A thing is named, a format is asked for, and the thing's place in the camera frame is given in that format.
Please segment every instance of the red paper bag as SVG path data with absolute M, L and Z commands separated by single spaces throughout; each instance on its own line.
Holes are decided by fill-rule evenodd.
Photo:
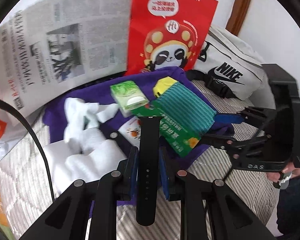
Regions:
M 133 0 L 126 75 L 178 66 L 192 69 L 216 0 Z

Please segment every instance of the small card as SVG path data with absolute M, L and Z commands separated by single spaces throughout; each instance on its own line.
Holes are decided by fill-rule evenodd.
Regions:
M 133 146 L 139 148 L 141 126 L 138 117 L 134 116 L 118 130 Z

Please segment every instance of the white nike bag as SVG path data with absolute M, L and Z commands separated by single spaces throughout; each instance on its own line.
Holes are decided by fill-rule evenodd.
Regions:
M 241 100 L 269 86 L 261 56 L 226 29 L 210 27 L 201 55 L 194 69 L 226 84 Z

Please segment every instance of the mattress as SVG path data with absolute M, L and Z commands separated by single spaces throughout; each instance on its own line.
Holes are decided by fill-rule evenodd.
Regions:
M 236 113 L 252 106 L 249 100 L 222 99 L 208 90 L 202 81 L 193 81 L 193 84 L 219 112 Z M 243 123 L 234 124 L 234 130 L 237 140 L 245 140 L 251 138 L 257 129 Z M 34 124 L 34 131 L 42 146 L 49 143 L 49 127 L 42 123 L 42 115 Z M 213 181 L 224 177 L 230 165 L 224 150 L 209 147 L 188 171 L 199 179 Z M 227 184 L 266 225 L 277 205 L 279 190 L 267 180 L 265 173 L 234 170 Z M 0 161 L 0 192 L 3 209 L 16 239 L 52 204 L 44 163 L 29 134 Z M 158 191 L 155 223 L 149 227 L 138 225 L 134 206 L 120 206 L 117 208 L 117 239 L 179 239 L 180 210 L 180 202 L 167 202 L 162 189 Z

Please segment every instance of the finger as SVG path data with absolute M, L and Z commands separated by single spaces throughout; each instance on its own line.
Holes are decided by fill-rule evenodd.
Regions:
M 287 166 L 285 166 L 285 168 L 282 170 L 282 173 L 288 173 L 288 172 L 291 172 L 291 171 L 294 171 L 295 170 L 295 167 L 293 165 L 293 162 L 290 162 L 287 164 Z
M 270 181 L 278 182 L 278 180 L 280 179 L 280 173 L 278 173 L 278 172 L 267 172 L 267 178 Z
M 292 178 L 299 177 L 299 176 L 300 176 L 300 168 L 296 168 L 296 169 L 292 172 Z

